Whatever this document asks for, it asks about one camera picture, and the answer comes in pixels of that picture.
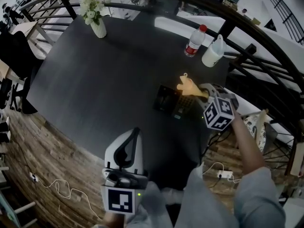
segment chair backrest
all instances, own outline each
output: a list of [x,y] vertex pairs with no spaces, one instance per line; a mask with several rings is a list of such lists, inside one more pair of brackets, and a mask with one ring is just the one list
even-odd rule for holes
[[30,49],[25,35],[20,31],[14,35],[0,35],[0,59],[22,79],[31,75],[35,65],[41,64]]

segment wooden floor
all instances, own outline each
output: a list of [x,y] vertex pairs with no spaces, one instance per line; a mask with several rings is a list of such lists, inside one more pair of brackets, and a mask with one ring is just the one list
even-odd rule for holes
[[[82,148],[78,148],[63,134],[48,124],[39,114],[24,115],[16,111],[4,110],[4,117],[10,117],[12,138],[10,143],[1,144],[0,152],[5,152],[6,171],[9,180],[23,193],[28,201],[36,202],[35,216],[45,227],[55,228],[89,228],[102,221],[90,210],[85,194],[73,191],[70,199],[60,197],[55,184],[46,189],[56,179],[65,179],[70,188],[83,191],[88,195],[92,209],[99,217],[103,217],[103,203],[100,186],[103,184],[101,170],[103,160],[93,156]],[[231,135],[227,140],[213,145],[207,151],[204,170],[214,162],[222,162],[226,170],[234,172],[235,178],[242,176],[242,163],[235,138]],[[268,157],[281,156],[275,151]],[[218,180],[215,165],[205,174],[205,181],[212,186]],[[29,172],[35,173],[43,185],[31,181]],[[278,184],[291,184],[295,179],[286,178],[284,170],[272,171],[273,179]],[[233,207],[233,196],[237,184],[221,180],[212,191],[227,205]],[[60,193],[69,196],[67,184],[60,181]]]

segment curved handrail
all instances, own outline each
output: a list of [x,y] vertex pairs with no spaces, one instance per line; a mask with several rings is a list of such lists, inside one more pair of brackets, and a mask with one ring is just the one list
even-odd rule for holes
[[[20,10],[24,10],[34,4],[42,2],[45,0],[33,0],[25,4]],[[254,38],[258,43],[260,43],[265,49],[267,49],[282,65],[285,66],[286,70],[294,78],[294,80],[299,85],[300,89],[304,91],[304,80],[290,60],[286,53],[259,27],[245,19],[240,14],[236,13],[234,10],[222,5],[215,0],[182,0],[186,3],[190,3],[197,7],[205,8],[208,11],[224,18],[226,21],[231,22],[234,26],[238,27],[252,38]]]

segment white bottle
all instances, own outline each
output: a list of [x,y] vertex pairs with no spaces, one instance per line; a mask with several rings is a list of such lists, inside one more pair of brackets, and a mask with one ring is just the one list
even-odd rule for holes
[[207,26],[200,25],[200,27],[192,33],[185,49],[186,56],[193,57],[196,54],[196,52],[198,51],[199,47],[201,46],[201,44],[205,39],[206,31],[207,31]]

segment white vase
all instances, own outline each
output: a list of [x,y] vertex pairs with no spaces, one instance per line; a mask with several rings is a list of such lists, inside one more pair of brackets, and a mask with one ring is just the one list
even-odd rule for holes
[[99,19],[99,25],[97,25],[93,22],[93,23],[91,23],[91,27],[98,38],[103,38],[106,36],[105,24],[104,24],[102,18]]

